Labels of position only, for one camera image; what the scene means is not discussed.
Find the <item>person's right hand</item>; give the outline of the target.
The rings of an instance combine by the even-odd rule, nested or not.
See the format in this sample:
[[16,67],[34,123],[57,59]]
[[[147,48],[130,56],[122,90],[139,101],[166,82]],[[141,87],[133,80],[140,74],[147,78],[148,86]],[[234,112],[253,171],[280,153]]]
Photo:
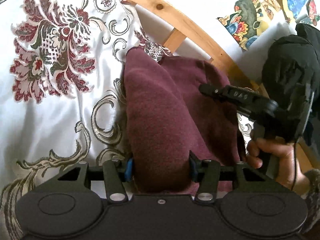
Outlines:
[[270,156],[267,165],[269,174],[274,175],[276,182],[298,195],[307,193],[310,180],[305,176],[295,155],[295,144],[285,143],[284,139],[251,139],[247,145],[247,162],[253,168],[261,168],[265,162],[260,156],[266,153]]

